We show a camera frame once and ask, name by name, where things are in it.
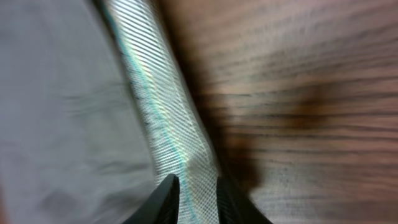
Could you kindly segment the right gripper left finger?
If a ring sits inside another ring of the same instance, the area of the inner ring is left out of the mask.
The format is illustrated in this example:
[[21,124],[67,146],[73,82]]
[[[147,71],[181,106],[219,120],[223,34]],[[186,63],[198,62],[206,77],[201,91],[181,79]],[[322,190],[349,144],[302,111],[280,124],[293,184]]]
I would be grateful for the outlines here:
[[123,224],[177,224],[179,200],[179,178],[169,174]]

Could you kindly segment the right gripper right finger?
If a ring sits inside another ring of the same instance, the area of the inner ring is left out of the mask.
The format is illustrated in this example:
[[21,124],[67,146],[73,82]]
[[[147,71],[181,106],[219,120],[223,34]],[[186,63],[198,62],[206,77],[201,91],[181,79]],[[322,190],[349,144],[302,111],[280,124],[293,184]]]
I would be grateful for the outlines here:
[[272,224],[226,177],[218,177],[216,203],[220,224]]

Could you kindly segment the grey cotton shorts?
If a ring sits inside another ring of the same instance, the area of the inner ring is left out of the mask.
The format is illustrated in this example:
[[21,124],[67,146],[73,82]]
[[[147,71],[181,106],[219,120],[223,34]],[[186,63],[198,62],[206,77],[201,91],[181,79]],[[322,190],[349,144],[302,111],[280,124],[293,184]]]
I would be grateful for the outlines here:
[[123,223],[169,174],[218,223],[215,157],[153,1],[1,2],[8,223]]

